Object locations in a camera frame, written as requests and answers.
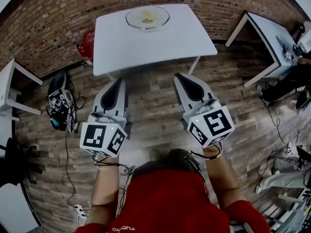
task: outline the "chair leg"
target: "chair leg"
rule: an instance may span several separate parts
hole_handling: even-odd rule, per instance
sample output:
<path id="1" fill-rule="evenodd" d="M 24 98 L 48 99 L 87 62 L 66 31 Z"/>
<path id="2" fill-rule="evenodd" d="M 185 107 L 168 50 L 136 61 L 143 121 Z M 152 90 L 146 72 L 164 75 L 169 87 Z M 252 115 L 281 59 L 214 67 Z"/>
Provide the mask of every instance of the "chair leg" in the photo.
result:
<path id="1" fill-rule="evenodd" d="M 6 118 L 8 118 L 8 119 L 10 119 L 10 120 L 12 120 L 12 121 L 15 121 L 15 122 L 19 122 L 19 118 L 18 118 L 18 117 L 15 117 L 15 116 L 7 116 L 7 115 L 4 114 L 4 113 L 0 113 L 0 116 L 1 116 L 1 117 L 6 117 Z"/>
<path id="2" fill-rule="evenodd" d="M 16 95 L 21 95 L 20 91 L 17 91 L 15 89 L 11 88 L 11 87 L 10 87 L 10 92 L 15 93 Z"/>
<path id="3" fill-rule="evenodd" d="M 28 107 L 26 105 L 17 103 L 15 101 L 10 100 L 10 99 L 7 100 L 7 104 L 12 106 L 12 107 L 15 107 L 15 108 L 18 108 L 20 110 L 27 111 L 27 112 L 30 112 L 30 113 L 33 113 L 33 114 L 36 114 L 36 115 L 40 115 L 41 114 L 40 110 L 33 109 L 31 107 Z"/>
<path id="4" fill-rule="evenodd" d="M 33 81 L 35 81 L 36 83 L 38 83 L 39 85 L 43 84 L 43 81 L 38 79 L 34 74 L 30 73 L 29 71 L 27 71 L 25 68 L 23 68 L 22 66 L 20 66 L 18 63 L 14 62 L 15 68 L 20 71 L 22 74 L 24 74 L 25 76 L 27 76 L 28 78 L 32 79 Z"/>
<path id="5" fill-rule="evenodd" d="M 34 163 L 29 163 L 29 169 L 39 174 L 42 173 L 42 170 L 39 168 L 39 166 Z"/>
<path id="6" fill-rule="evenodd" d="M 27 178 L 28 178 L 28 180 L 29 180 L 29 182 L 30 182 L 31 184 L 37 184 L 36 181 L 33 181 L 33 180 L 31 179 L 30 172 L 29 172 L 29 169 L 28 169 L 28 168 L 25 169 L 25 174 L 26 174 L 26 176 L 27 176 Z"/>
<path id="7" fill-rule="evenodd" d="M 29 156 L 31 155 L 32 151 L 37 149 L 36 146 L 30 146 L 26 152 L 26 160 L 28 161 Z"/>

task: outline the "human arm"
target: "human arm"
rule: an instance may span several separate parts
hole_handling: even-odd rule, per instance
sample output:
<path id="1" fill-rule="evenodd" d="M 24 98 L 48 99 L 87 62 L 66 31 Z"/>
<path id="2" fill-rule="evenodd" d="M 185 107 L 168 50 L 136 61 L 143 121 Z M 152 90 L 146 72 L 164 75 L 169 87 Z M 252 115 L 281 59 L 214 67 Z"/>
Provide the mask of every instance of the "human arm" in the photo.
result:
<path id="1" fill-rule="evenodd" d="M 203 153 L 210 157 L 217 154 L 218 149 L 209 146 L 203 149 Z M 227 208 L 236 201 L 246 200 L 239 188 L 237 175 L 223 154 L 207 161 L 207 172 L 221 209 Z"/>
<path id="2" fill-rule="evenodd" d="M 119 162 L 118 159 L 109 158 L 105 163 Z M 93 188 L 92 205 L 86 225 L 99 223 L 108 225 L 116 216 L 119 193 L 119 167 L 101 166 L 98 170 Z"/>
<path id="3" fill-rule="evenodd" d="M 218 153 L 218 149 L 210 146 L 203 152 L 205 156 L 211 157 Z M 270 232 L 266 219 L 241 192 L 237 175 L 223 154 L 207 161 L 207 172 L 219 206 L 231 220 L 248 223 L 254 233 Z"/>
<path id="4" fill-rule="evenodd" d="M 298 59 L 298 64 L 311 65 L 311 60 L 310 59 L 306 59 L 306 58 L 299 58 Z"/>

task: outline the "black cable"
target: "black cable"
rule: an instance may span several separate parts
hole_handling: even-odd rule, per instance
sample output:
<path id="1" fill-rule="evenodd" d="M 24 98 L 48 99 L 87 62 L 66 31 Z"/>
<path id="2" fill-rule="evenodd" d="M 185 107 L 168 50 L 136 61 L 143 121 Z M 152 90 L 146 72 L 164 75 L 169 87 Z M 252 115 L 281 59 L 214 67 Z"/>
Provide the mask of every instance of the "black cable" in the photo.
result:
<path id="1" fill-rule="evenodd" d="M 84 99 L 84 103 L 83 103 L 83 105 L 81 105 L 80 107 L 78 107 L 76 104 L 77 104 L 77 101 L 79 100 L 79 99 Z M 84 97 L 84 96 L 80 96 L 80 97 L 78 97 L 75 101 L 74 101 L 74 104 L 75 104 L 75 108 L 77 109 L 77 110 L 81 110 L 84 106 L 85 106 L 85 104 L 86 104 L 86 98 Z"/>
<path id="2" fill-rule="evenodd" d="M 220 156 L 221 150 L 220 150 L 220 148 L 219 148 L 216 144 L 213 145 L 213 146 L 215 146 L 215 147 L 218 149 L 218 154 L 216 154 L 216 155 L 214 155 L 214 156 L 206 157 L 205 155 L 202 155 L 202 154 L 199 154 L 199 153 L 195 153 L 195 152 L 193 152 L 192 150 L 190 151 L 190 155 L 196 155 L 196 156 L 201 157 L 202 159 L 206 159 L 206 160 L 213 160 L 213 159 L 216 159 L 217 157 Z"/>
<path id="3" fill-rule="evenodd" d="M 120 164 L 120 163 L 106 163 L 106 162 L 104 162 L 108 157 L 105 157 L 104 159 L 102 159 L 100 161 L 96 160 L 95 158 L 96 158 L 96 155 L 93 155 L 93 160 L 95 162 L 95 164 L 94 164 L 95 166 L 122 166 L 122 167 L 125 168 L 124 172 L 120 174 L 121 176 L 127 176 L 127 179 L 126 179 L 124 188 L 122 188 L 123 193 L 122 193 L 122 197 L 120 199 L 120 208 L 118 210 L 118 215 L 119 215 L 121 210 L 123 209 L 124 198 L 125 198 L 125 191 L 126 191 L 125 188 L 126 188 L 126 185 L 127 185 L 128 181 L 130 179 L 130 176 L 133 174 L 135 166 L 128 167 L 127 165 Z"/>
<path id="4" fill-rule="evenodd" d="M 205 192 L 206 192 L 206 194 L 207 194 L 207 197 L 209 198 L 209 191 L 208 191 L 208 188 L 207 188 L 207 185 L 206 185 L 204 176 L 203 176 L 203 174 L 202 174 L 202 172 L 201 172 L 200 166 L 197 166 L 195 163 L 193 163 L 192 160 L 189 159 L 189 155 L 186 157 L 186 159 L 193 165 L 193 167 L 197 170 L 198 174 L 199 174 L 200 177 L 202 178 L 203 183 L 204 183 L 204 185 L 205 185 Z"/>
<path id="5" fill-rule="evenodd" d="M 276 123 L 274 123 L 274 120 L 273 120 L 273 118 L 272 118 L 272 115 L 271 115 L 271 112 L 270 112 L 270 110 L 269 110 L 269 107 L 271 107 L 271 106 L 275 105 L 276 103 L 281 102 L 281 101 L 283 101 L 283 100 L 285 100 L 285 99 L 287 99 L 287 98 L 289 98 L 289 97 L 295 96 L 295 95 L 297 95 L 297 94 L 299 94 L 299 93 L 300 93 L 300 92 L 297 92 L 297 91 L 296 91 L 296 93 L 293 94 L 293 95 L 289 95 L 289 96 L 287 96 L 287 97 L 285 97 L 285 98 L 283 98 L 283 99 L 281 99 L 281 100 L 277 100 L 277 101 L 271 102 L 271 103 L 269 103 L 269 104 L 267 105 L 267 110 L 268 110 L 268 112 L 269 112 L 269 114 L 270 114 L 270 117 L 271 117 L 271 120 L 272 120 L 273 124 L 276 126 L 278 136 L 279 136 L 279 138 L 281 139 L 281 141 L 285 144 L 286 147 L 288 146 L 288 143 L 286 143 L 286 142 L 282 139 L 281 134 L 280 134 L 280 131 L 279 131 L 279 128 L 278 128 L 279 125 L 281 124 L 281 120 L 280 120 L 279 117 L 277 117 L 277 118 L 276 118 Z"/>
<path id="6" fill-rule="evenodd" d="M 278 136 L 280 137 L 281 141 L 282 141 L 282 142 L 285 144 L 285 146 L 287 147 L 288 144 L 282 139 L 281 134 L 280 134 L 280 130 L 278 129 L 278 127 L 279 127 L 279 125 L 280 125 L 280 123 L 281 123 L 280 118 L 279 118 L 279 117 L 276 118 L 276 124 L 275 124 L 274 121 L 273 121 L 271 112 L 270 112 L 270 110 L 269 110 L 269 106 L 267 106 L 267 110 L 268 110 L 268 112 L 269 112 L 269 114 L 270 114 L 270 117 L 271 117 L 271 120 L 272 120 L 273 124 L 276 126 Z"/>
<path id="7" fill-rule="evenodd" d="M 68 136 L 69 131 L 67 131 L 66 137 L 65 137 L 65 146 L 66 146 L 66 153 L 67 153 L 67 160 L 66 160 L 66 166 L 65 166 L 65 170 L 66 170 L 66 174 L 67 174 L 67 178 L 69 179 L 72 187 L 73 187 L 73 191 L 72 191 L 72 195 L 68 198 L 67 203 L 68 205 L 70 205 L 73 208 L 77 208 L 76 206 L 73 206 L 72 204 L 70 204 L 69 200 L 73 197 L 74 192 L 76 191 L 76 188 L 74 187 L 73 182 L 71 181 L 69 174 L 68 174 L 68 170 L 67 170 L 67 166 L 68 166 L 68 160 L 69 160 L 69 155 L 68 155 L 68 148 L 67 148 L 67 136 Z"/>
<path id="8" fill-rule="evenodd" d="M 73 85 L 73 82 L 71 81 L 71 80 L 68 80 L 71 84 L 72 84 L 72 88 L 73 88 L 73 90 L 72 90 L 72 93 L 74 92 L 74 85 Z"/>
<path id="9" fill-rule="evenodd" d="M 274 151 L 272 151 L 272 152 L 269 154 L 269 156 L 268 156 L 267 158 L 263 159 L 263 160 L 261 161 L 261 163 L 259 164 L 259 166 L 258 166 L 258 168 L 257 168 L 257 174 L 258 174 L 259 176 L 262 176 L 262 175 L 265 173 L 265 171 L 268 169 L 268 162 L 269 162 L 269 160 L 273 160 L 273 159 L 284 159 L 284 160 L 290 160 L 290 161 L 294 161 L 294 162 L 299 162 L 299 161 L 296 161 L 296 160 L 293 160 L 293 159 L 290 159 L 290 158 L 285 158 L 285 157 L 279 157 L 279 156 L 271 157 L 271 155 L 272 155 L 273 153 L 275 153 L 275 152 L 285 152 L 285 153 L 286 153 L 285 150 L 274 150 Z M 262 164 L 264 161 L 267 161 L 267 162 L 266 162 L 265 170 L 264 170 L 261 174 L 259 174 L 259 170 L 260 170 L 261 164 Z"/>

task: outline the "wooden floor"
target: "wooden floor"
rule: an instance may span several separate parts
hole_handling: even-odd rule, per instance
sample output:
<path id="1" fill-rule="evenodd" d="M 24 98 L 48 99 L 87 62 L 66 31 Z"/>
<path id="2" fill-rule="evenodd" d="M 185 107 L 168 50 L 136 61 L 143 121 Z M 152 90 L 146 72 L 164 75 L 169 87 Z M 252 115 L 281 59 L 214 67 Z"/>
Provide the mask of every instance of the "wooden floor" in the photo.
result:
<path id="1" fill-rule="evenodd" d="M 193 75 L 206 81 L 215 96 L 223 105 L 227 105 L 236 130 L 224 142 L 225 152 L 241 181 L 241 187 L 247 198 L 261 212 L 271 204 L 277 203 L 279 188 L 271 188 L 260 195 L 255 193 L 260 177 L 257 168 L 271 151 L 284 147 L 278 137 L 267 109 L 257 97 L 255 86 L 243 88 L 242 84 L 263 68 L 269 66 L 267 53 L 254 47 L 217 45 L 218 54 L 201 59 Z M 196 141 L 183 130 L 179 119 L 182 109 L 177 103 L 173 89 L 173 74 L 187 73 L 191 60 L 172 61 L 165 64 L 151 65 L 148 68 L 131 68 L 115 77 L 124 77 L 129 88 L 129 112 L 133 122 L 131 140 L 128 140 L 120 153 L 120 162 L 128 166 L 139 166 L 150 159 L 152 150 L 183 148 L 201 151 Z M 86 121 L 91 112 L 96 94 L 109 82 L 104 75 L 95 77 L 92 68 L 79 67 L 68 72 L 68 78 L 74 84 L 74 96 L 86 97 L 86 105 L 77 111 L 80 122 Z M 32 162 L 40 164 L 42 174 L 33 174 L 37 184 L 25 181 L 30 200 L 36 214 L 47 232 L 60 233 L 75 230 L 76 213 L 67 200 L 72 193 L 66 173 L 65 132 L 52 128 L 46 112 L 46 96 L 49 82 L 26 92 L 22 99 L 26 105 L 40 109 L 42 115 L 35 116 L 19 112 L 21 122 L 16 123 L 19 143 L 36 145 Z M 271 108 L 276 121 L 279 117 L 280 134 L 285 141 L 296 139 L 294 130 L 300 130 L 298 142 L 310 144 L 309 117 L 299 115 L 291 98 Z M 67 138 L 69 152 L 69 175 L 76 187 L 72 204 L 81 204 L 84 209 L 90 207 L 92 187 L 96 177 L 96 167 L 92 156 L 79 148 L 78 134 Z M 206 166 L 201 162 L 207 178 Z M 126 177 L 121 176 L 121 187 Z M 211 201 L 216 197 L 210 190 Z"/>

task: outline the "person's leg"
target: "person's leg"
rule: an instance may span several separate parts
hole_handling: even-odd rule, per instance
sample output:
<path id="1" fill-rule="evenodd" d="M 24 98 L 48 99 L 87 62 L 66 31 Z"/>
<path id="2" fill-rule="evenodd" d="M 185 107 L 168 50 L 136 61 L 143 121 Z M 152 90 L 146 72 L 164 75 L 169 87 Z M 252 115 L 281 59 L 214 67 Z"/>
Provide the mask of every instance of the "person's leg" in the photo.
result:
<path id="1" fill-rule="evenodd" d="M 256 187 L 256 193 L 260 193 L 262 190 L 271 186 L 287 187 L 287 188 L 306 188 L 310 172 L 296 171 L 289 173 L 274 174 L 268 178 L 264 178 Z"/>
<path id="2" fill-rule="evenodd" d="M 297 65 L 286 77 L 279 81 L 275 86 L 263 89 L 262 99 L 267 102 L 275 101 L 284 95 L 290 93 L 295 88 L 305 86 L 311 82 L 311 66 Z"/>
<path id="3" fill-rule="evenodd" d="M 274 173 L 278 171 L 280 173 L 288 173 L 288 172 L 301 171 L 301 169 L 291 163 L 282 161 L 280 159 L 276 159 L 274 162 Z"/>

